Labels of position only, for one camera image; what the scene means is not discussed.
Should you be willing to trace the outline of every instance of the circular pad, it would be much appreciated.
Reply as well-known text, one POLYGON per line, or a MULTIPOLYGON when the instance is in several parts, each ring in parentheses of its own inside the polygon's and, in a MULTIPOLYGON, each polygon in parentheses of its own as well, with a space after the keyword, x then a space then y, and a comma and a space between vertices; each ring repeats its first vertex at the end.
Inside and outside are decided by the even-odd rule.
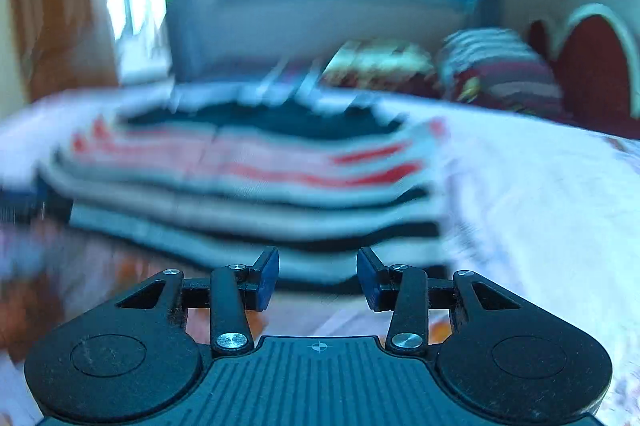
POLYGON ((116 377, 135 370, 145 356, 145 345, 138 340, 107 334, 78 343, 71 352, 71 361, 88 376, 116 377))
POLYGON ((551 314, 485 312, 450 336, 436 358, 445 386, 500 422, 564 424, 595 412, 609 387, 602 345, 551 314))
POLYGON ((545 379, 558 374, 566 354, 556 343, 533 336, 516 336, 494 346, 494 362, 507 374, 521 379, 545 379))

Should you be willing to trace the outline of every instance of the ridged plastic surface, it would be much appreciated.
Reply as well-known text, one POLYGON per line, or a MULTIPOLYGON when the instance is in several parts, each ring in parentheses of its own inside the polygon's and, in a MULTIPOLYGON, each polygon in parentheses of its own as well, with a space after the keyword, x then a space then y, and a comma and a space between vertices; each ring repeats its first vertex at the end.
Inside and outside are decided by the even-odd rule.
MULTIPOLYGON (((47 426, 56 426, 54 423, 62 424, 47 420, 47 426)), ((591 417, 578 423, 599 424, 591 417)), ((422 361, 389 356, 374 338, 265 338, 253 354, 214 362, 193 393, 140 424, 485 426, 494 423, 461 408, 445 395, 422 361)))

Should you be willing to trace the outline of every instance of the pillow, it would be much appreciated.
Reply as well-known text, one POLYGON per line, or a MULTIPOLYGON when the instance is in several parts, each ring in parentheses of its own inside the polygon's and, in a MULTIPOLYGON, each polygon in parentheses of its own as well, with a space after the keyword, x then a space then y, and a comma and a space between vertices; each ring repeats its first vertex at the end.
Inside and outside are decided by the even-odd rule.
POLYGON ((445 40, 438 65, 449 100, 564 117, 562 90, 552 70, 512 30, 461 30, 445 40))
POLYGON ((405 41, 348 41, 329 62, 320 83, 442 97, 431 55, 417 44, 405 41))

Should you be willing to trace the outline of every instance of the metal screw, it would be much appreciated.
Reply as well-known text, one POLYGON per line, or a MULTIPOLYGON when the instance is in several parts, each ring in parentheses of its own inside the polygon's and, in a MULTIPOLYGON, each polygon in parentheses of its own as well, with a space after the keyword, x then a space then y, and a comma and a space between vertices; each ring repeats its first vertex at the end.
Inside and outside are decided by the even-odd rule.
POLYGON ((422 338, 418 334, 403 332, 402 334, 394 335, 391 338, 391 342, 398 348, 413 350, 422 344, 422 338))
POLYGON ((227 332, 226 334, 220 334, 216 338, 216 343, 222 348, 228 348, 230 350, 236 350, 242 348, 249 340, 244 334, 239 332, 227 332))

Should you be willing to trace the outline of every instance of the stack of blankets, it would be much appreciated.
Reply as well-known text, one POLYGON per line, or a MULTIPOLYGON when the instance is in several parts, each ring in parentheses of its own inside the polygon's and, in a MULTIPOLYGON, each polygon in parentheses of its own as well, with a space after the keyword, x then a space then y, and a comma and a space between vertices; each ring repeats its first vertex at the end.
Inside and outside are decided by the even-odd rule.
POLYGON ((69 224, 207 269, 280 250, 280 286, 358 293, 355 252, 446 273, 440 120, 212 104, 97 119, 40 166, 69 224))

